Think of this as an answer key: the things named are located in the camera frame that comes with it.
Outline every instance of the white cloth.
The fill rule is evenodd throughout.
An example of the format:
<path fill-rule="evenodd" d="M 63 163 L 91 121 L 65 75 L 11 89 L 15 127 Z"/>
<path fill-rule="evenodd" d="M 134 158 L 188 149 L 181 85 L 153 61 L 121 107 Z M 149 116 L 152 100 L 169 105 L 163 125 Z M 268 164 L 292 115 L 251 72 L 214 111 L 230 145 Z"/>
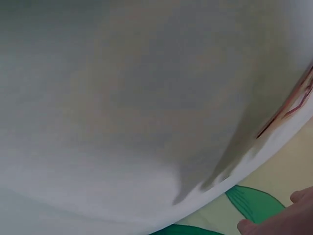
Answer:
<path fill-rule="evenodd" d="M 127 235 L 166 214 L 186 216 L 186 201 L 242 157 L 309 65 L 312 8 L 310 0 L 8 1 L 1 229 Z"/>

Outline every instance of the hand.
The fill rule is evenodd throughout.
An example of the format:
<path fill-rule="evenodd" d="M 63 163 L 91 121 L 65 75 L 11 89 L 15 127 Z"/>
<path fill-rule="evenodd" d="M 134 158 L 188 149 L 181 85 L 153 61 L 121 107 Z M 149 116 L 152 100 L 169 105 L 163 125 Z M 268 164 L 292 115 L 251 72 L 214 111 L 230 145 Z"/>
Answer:
<path fill-rule="evenodd" d="M 242 235 L 313 235 L 313 187 L 294 192 L 293 204 L 260 225 L 242 220 Z"/>

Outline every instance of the green leaf print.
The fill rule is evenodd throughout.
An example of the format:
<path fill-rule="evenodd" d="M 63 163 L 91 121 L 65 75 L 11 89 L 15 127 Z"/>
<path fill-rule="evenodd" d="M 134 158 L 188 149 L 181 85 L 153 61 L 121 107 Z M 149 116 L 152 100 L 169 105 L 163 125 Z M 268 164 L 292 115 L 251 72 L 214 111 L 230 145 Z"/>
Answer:
<path fill-rule="evenodd" d="M 223 234 L 193 226 L 173 224 L 151 235 L 223 235 Z"/>
<path fill-rule="evenodd" d="M 230 202 L 246 218 L 260 224 L 282 211 L 285 206 L 270 194 L 243 186 L 234 186 L 226 192 Z"/>

